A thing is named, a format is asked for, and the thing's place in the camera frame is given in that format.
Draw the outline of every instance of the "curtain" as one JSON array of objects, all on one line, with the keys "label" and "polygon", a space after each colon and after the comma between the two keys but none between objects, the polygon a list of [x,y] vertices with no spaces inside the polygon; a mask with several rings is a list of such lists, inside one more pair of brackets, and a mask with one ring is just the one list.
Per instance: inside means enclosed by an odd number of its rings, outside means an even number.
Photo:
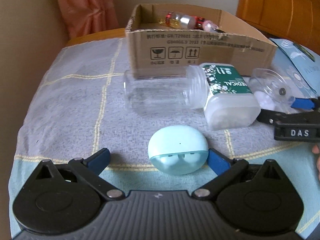
[{"label": "curtain", "polygon": [[113,0],[58,0],[70,38],[119,27]]}]

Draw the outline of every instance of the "umbrella icon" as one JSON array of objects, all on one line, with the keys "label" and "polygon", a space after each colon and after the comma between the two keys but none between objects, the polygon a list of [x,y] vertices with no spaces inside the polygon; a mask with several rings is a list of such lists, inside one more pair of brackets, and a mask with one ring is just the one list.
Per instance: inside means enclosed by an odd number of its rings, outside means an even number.
[{"label": "umbrella icon", "polygon": [[173,50],[173,51],[170,51],[170,53],[174,53],[173,57],[176,57],[176,53],[180,53],[180,51],[179,50]]},{"label": "umbrella icon", "polygon": [[161,54],[164,51],[164,49],[153,49],[152,52],[154,54],[157,54],[157,56],[155,58],[160,58],[159,54]]}]

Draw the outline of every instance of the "cardboard box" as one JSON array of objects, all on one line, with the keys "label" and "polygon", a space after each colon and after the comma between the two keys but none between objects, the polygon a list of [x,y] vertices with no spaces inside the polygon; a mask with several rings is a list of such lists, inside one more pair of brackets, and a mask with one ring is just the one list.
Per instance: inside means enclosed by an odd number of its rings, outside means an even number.
[{"label": "cardboard box", "polygon": [[[163,12],[176,11],[204,17],[225,33],[177,30],[159,24]],[[186,4],[139,4],[126,27],[133,70],[204,62],[232,64],[241,75],[269,68],[276,45],[254,27],[217,9]]]}]

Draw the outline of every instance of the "green label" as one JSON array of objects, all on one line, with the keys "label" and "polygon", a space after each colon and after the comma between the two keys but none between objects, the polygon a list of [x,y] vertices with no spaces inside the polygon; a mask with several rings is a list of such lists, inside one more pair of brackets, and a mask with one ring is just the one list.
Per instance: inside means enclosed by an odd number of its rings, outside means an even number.
[{"label": "green label", "polygon": [[214,95],[218,93],[252,93],[233,66],[204,65],[202,68]]}]

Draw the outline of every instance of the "white plastic bottle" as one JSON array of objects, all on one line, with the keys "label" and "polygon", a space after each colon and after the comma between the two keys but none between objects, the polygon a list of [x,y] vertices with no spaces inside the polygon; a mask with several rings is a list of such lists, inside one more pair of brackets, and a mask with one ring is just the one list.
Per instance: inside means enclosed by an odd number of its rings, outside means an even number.
[{"label": "white plastic bottle", "polygon": [[213,130],[251,125],[261,107],[242,76],[230,64],[203,63],[210,88],[204,115]]}]

